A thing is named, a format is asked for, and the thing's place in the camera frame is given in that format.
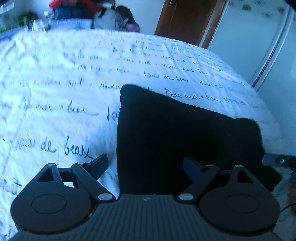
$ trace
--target triangular cutout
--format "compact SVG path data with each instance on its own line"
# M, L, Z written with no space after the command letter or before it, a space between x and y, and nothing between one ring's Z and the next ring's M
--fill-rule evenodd
M44 174L38 179L38 183L53 182L54 176L52 174L52 169L48 168Z
M237 182L238 183L254 183L244 171L239 171L239 174L237 176Z

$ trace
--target red cloth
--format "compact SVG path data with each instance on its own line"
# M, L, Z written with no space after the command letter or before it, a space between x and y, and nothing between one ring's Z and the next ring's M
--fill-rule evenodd
M55 8L57 5L59 5L61 2L82 2L84 3L92 12L99 12L101 11L101 7L96 5L94 2L91 0L53 0L50 4L49 7Z

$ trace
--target bed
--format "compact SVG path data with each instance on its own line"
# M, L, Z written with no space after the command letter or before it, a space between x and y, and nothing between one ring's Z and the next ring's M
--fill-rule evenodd
M253 119L265 151L286 152L279 125L251 86L216 54L178 40L104 30L22 32L0 43L0 66L0 240L17 231L13 199L47 163L69 167L107 153L99 182L118 197L116 131L126 83Z

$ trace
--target ribbed black surface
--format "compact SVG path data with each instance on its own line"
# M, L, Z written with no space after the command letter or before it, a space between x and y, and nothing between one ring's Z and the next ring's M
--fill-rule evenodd
M80 227L64 234L35 235L19 232L12 241L279 241L273 233L237 237L207 224L196 207L178 203L172 196L122 195L101 204Z

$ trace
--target pile of clothes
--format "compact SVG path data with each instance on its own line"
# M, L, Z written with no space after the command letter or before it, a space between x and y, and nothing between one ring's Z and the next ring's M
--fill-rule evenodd
M54 0L49 4L54 20L92 19L92 27L98 29L139 32L130 9L115 6L115 0Z

